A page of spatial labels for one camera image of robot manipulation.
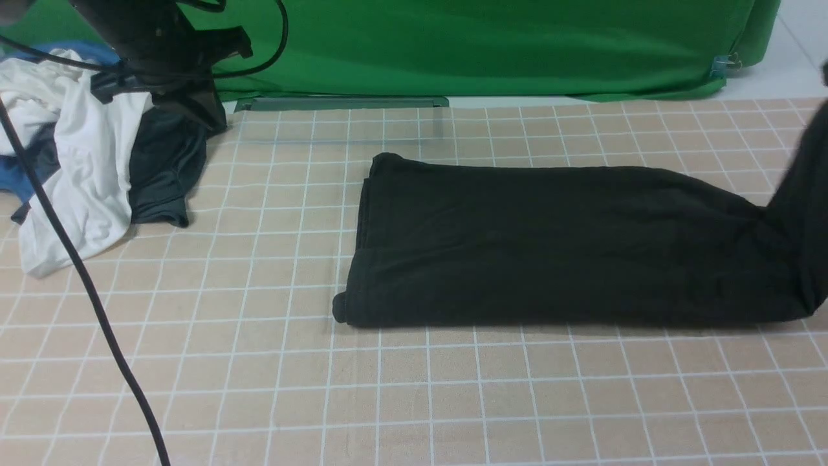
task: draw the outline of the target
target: black robotic arm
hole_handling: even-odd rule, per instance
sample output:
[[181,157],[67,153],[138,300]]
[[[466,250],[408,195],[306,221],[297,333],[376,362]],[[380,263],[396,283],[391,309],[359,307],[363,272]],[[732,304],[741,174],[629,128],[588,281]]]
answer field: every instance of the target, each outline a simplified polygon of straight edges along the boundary
[[[122,92],[152,93],[156,106],[182,113],[218,133],[227,119],[214,78],[251,74],[272,65],[284,51],[287,15],[281,0],[282,40],[270,60],[250,70],[222,75],[213,66],[231,56],[253,55],[243,27],[196,31],[179,2],[210,12],[224,10],[225,0],[68,0],[84,20],[121,57],[117,67],[92,79],[92,93],[104,103]],[[0,25],[13,24],[35,0],[0,0]],[[18,46],[3,38],[8,45]]]

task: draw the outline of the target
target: blue cloth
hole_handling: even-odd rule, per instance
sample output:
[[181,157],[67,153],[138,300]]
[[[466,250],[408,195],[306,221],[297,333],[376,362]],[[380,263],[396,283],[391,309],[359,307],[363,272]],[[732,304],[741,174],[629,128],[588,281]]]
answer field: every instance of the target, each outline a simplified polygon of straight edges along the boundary
[[[55,124],[44,125],[32,138],[23,155],[35,168],[41,182],[46,181],[60,167],[55,148]],[[25,203],[35,195],[35,190],[15,155],[0,155],[0,191],[9,191]]]
[[[46,53],[51,52],[54,49],[73,50],[78,52],[78,55],[80,55],[80,57],[84,60],[95,60],[100,65],[114,65],[120,60],[118,55],[108,46],[89,41],[47,42],[46,44],[40,44],[39,46],[34,46],[33,48]],[[13,51],[12,53],[7,54],[5,58],[19,58],[21,60],[37,61],[34,56],[21,51]]]
[[12,192],[21,202],[28,201],[35,193],[15,157],[0,156],[0,191]]

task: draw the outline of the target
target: green screen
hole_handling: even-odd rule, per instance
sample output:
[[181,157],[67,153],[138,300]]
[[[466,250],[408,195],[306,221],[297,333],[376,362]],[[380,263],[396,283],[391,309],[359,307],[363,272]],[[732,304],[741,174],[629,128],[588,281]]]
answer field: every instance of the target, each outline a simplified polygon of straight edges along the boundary
[[[255,76],[222,80],[226,100],[251,95],[576,95],[684,99],[715,93],[716,56],[762,59],[779,0],[286,0],[290,40]],[[243,25],[255,57],[276,49],[273,0],[194,11],[199,28]],[[95,39],[64,0],[40,0],[6,33],[27,44]]]

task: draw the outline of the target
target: black garment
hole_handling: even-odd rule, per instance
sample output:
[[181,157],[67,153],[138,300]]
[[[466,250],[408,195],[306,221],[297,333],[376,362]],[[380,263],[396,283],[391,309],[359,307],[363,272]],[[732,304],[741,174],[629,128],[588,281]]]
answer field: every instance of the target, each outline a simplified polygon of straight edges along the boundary
[[[146,112],[129,159],[128,193],[132,223],[165,221],[186,228],[187,193],[198,182],[207,160],[207,130],[180,114],[160,109]],[[38,137],[26,151],[42,179],[54,174],[60,164],[54,137]],[[21,206],[12,220],[22,224],[29,204]]]
[[644,167],[429,165],[383,153],[338,322],[746,324],[828,291],[828,108],[768,208]]

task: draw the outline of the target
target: pile of clothes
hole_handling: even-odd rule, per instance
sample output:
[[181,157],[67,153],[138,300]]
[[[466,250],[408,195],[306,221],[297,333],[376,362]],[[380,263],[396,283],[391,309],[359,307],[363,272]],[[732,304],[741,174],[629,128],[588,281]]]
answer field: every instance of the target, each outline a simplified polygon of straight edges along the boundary
[[[105,46],[73,41],[42,51],[101,65],[118,61]],[[148,93],[101,104],[89,90],[93,71],[23,54],[0,62],[0,99],[50,201],[81,257],[114,245],[131,223],[189,225],[186,196],[206,161],[209,134],[185,117],[152,107]],[[22,206],[23,271],[46,276],[70,265],[6,134],[0,132],[0,190]]]

